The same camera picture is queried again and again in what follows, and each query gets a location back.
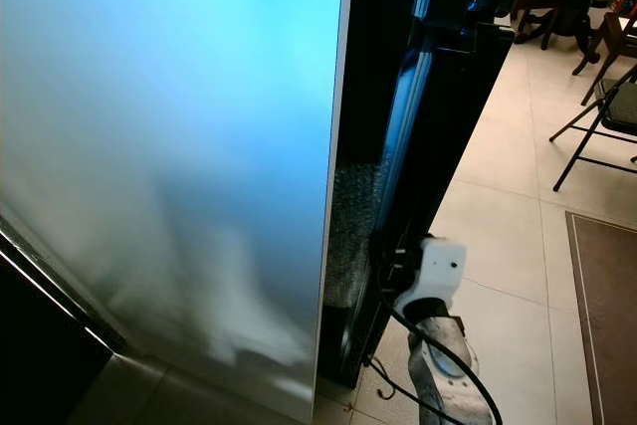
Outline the brown bordered floor mat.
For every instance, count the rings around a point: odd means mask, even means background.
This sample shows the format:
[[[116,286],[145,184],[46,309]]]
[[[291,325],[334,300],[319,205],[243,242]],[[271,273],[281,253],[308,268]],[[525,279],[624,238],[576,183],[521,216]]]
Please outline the brown bordered floor mat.
[[[565,212],[593,425],[637,425],[637,229]]]

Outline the black fridge panel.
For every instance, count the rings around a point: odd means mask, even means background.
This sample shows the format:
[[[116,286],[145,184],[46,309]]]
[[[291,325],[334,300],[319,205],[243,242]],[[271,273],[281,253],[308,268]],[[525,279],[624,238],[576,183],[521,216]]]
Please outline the black fridge panel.
[[[1,424],[67,425],[121,338],[6,224],[1,238]]]

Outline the grey textured panel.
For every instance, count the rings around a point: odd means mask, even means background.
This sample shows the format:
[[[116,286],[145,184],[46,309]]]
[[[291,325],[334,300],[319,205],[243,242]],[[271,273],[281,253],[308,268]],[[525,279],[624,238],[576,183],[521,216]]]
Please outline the grey textured panel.
[[[351,308],[367,283],[367,251],[376,222],[377,167],[339,162],[333,176],[324,302]]]

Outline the brown wooden chair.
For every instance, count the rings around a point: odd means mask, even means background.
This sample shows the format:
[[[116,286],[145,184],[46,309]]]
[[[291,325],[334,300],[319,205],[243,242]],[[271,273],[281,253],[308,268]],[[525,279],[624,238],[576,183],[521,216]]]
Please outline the brown wooden chair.
[[[629,57],[637,60],[637,7],[632,11],[634,17],[623,17],[615,12],[606,12],[602,16],[600,28],[592,34],[590,42],[582,49],[583,58],[576,69],[572,71],[578,75],[585,69],[587,63],[601,61],[599,72],[593,79],[580,106],[586,106],[595,93],[595,88],[611,66],[620,57]]]

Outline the black folding chair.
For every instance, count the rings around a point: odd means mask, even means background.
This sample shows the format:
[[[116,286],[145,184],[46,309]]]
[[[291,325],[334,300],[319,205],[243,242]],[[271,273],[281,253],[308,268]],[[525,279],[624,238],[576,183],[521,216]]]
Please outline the black folding chair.
[[[625,72],[618,80],[600,80],[599,84],[592,88],[592,92],[593,101],[547,139],[549,142],[555,142],[562,133],[570,129],[583,132],[576,150],[568,158],[567,164],[555,180],[554,192],[558,192],[561,184],[565,182],[578,162],[637,174],[637,155],[629,158],[632,166],[614,164],[614,162],[585,155],[585,147],[595,135],[637,144],[637,66]]]

